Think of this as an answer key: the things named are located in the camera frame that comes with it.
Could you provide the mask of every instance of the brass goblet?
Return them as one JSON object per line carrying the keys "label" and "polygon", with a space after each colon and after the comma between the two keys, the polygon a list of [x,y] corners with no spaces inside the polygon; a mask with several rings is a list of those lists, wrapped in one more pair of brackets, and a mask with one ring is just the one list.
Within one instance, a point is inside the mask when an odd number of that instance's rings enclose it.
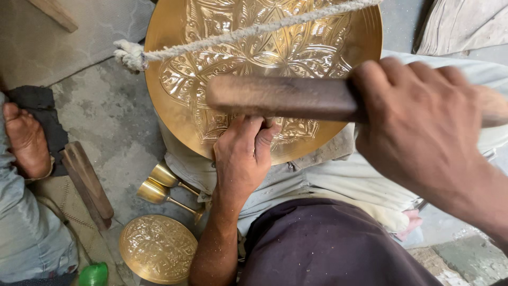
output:
{"label": "brass goblet", "polygon": [[192,188],[190,188],[189,186],[184,184],[181,181],[181,179],[177,175],[175,175],[175,173],[173,173],[171,171],[171,169],[169,169],[168,165],[166,164],[165,159],[162,159],[162,161],[159,162],[159,164],[157,164],[157,166],[155,166],[155,168],[153,168],[152,172],[150,173],[150,175],[148,177],[163,186],[184,187],[189,192],[199,196],[199,194],[196,191],[194,191]]}
{"label": "brass goblet", "polygon": [[136,195],[153,204],[162,204],[164,202],[172,202],[177,204],[182,208],[190,211],[194,215],[194,224],[198,224],[198,221],[201,219],[203,213],[205,212],[204,208],[200,208],[199,210],[195,211],[173,199],[169,193],[168,187],[159,184],[151,178],[146,179],[143,184],[141,184],[141,187],[139,187]]}

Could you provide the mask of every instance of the hand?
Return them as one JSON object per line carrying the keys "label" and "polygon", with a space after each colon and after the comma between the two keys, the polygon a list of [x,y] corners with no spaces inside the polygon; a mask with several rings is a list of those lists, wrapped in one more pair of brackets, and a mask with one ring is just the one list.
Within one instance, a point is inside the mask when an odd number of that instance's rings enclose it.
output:
{"label": "hand", "polygon": [[262,117],[238,116],[213,146],[217,168],[214,206],[240,212],[271,166],[270,145],[280,131],[262,129]]}
{"label": "hand", "polygon": [[353,80],[370,121],[357,149],[378,172],[442,209],[482,195],[480,170],[490,165],[476,146],[480,89],[457,68],[385,58],[359,66]]}

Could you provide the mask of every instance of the black cloth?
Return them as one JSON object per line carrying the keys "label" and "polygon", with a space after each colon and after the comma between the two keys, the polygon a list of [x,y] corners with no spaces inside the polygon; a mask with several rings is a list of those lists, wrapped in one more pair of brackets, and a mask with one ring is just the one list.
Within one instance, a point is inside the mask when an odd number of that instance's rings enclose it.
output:
{"label": "black cloth", "polygon": [[6,93],[10,102],[14,102],[19,108],[26,109],[39,121],[44,130],[48,142],[49,153],[55,158],[52,176],[66,176],[67,170],[62,163],[62,155],[59,151],[69,143],[67,132],[58,121],[55,109],[53,91],[47,88],[24,85]]}
{"label": "black cloth", "polygon": [[332,199],[268,210],[245,250],[239,285],[442,286],[366,212]]}

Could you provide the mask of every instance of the engraved pattern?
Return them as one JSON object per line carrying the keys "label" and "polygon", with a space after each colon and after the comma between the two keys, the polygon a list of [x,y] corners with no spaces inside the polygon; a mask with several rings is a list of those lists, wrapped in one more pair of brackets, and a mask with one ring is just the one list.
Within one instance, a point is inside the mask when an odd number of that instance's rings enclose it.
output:
{"label": "engraved pattern", "polygon": [[[228,33],[253,24],[280,20],[328,4],[330,0],[186,0],[187,43]],[[284,27],[168,59],[160,79],[166,92],[192,111],[201,143],[215,142],[227,129],[232,115],[210,109],[205,103],[208,80],[219,74],[342,78],[351,66],[341,57],[350,30],[351,13]],[[272,142],[280,144],[314,138],[319,122],[276,118],[282,130]]]}
{"label": "engraved pattern", "polygon": [[120,251],[127,265],[141,277],[148,275],[148,280],[158,283],[187,278],[197,247],[197,240],[187,228],[161,215],[133,219],[120,236]]}

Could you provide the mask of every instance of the brass plate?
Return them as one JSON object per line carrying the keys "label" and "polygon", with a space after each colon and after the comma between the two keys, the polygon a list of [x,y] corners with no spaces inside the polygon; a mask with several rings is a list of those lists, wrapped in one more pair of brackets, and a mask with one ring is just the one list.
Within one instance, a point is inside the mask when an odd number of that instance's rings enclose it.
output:
{"label": "brass plate", "polygon": [[131,220],[120,234],[123,260],[141,278],[177,284],[189,275],[198,241],[178,221],[162,215]]}
{"label": "brass plate", "polygon": [[[331,0],[159,0],[145,50],[162,49],[279,20],[323,7]],[[205,104],[208,79],[217,74],[345,77],[365,60],[379,60],[383,29],[378,6],[334,15],[151,62],[148,91],[169,130],[193,151],[212,159],[213,143],[232,116]],[[333,138],[345,123],[277,118],[272,165],[304,156]]]}

